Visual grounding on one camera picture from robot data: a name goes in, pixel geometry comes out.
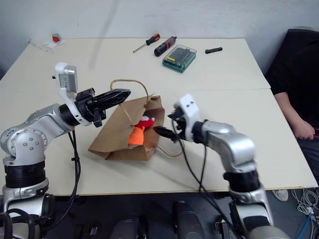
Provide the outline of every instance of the black base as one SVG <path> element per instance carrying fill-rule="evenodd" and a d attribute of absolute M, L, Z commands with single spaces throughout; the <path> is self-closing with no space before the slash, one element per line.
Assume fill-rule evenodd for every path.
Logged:
<path fill-rule="evenodd" d="M 8 188 L 23 188 L 45 180 L 44 161 L 25 166 L 4 166 L 5 184 Z"/>
<path fill-rule="evenodd" d="M 252 192 L 260 188 L 257 171 L 248 173 L 224 173 L 224 179 L 229 182 L 231 190 L 239 193 Z"/>

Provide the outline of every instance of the paper bag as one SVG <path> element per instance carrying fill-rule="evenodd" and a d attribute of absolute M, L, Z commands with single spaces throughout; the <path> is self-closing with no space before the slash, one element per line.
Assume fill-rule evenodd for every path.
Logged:
<path fill-rule="evenodd" d="M 128 145 L 134 125 L 142 116 L 154 117 L 154 126 L 163 126 L 165 110 L 160 96 L 123 102 L 115 109 L 89 151 L 107 160 L 149 160 L 159 140 L 159 135 L 151 127 L 144 131 L 143 145 Z"/>

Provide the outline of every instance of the hand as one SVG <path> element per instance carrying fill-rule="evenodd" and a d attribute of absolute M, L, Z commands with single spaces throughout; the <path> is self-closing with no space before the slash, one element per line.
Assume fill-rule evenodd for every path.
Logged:
<path fill-rule="evenodd" d="M 300 120 L 291 126 L 296 138 L 314 139 L 315 129 L 308 122 Z"/>

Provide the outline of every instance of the shoe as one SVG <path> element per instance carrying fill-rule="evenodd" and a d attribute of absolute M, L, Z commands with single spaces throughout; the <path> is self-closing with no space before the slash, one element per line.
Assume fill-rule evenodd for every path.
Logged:
<path fill-rule="evenodd" d="M 288 190 L 283 189 L 283 190 L 271 190 L 274 194 L 274 196 L 282 202 L 288 201 Z"/>

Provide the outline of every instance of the stuffed toy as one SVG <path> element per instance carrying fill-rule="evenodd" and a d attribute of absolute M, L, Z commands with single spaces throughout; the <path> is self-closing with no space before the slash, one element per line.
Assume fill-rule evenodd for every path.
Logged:
<path fill-rule="evenodd" d="M 146 128 L 152 127 L 154 124 L 155 118 L 149 118 L 147 116 L 142 116 L 142 119 L 137 125 L 134 126 L 134 129 L 129 137 L 129 144 L 142 145 L 144 143 L 144 130 Z"/>

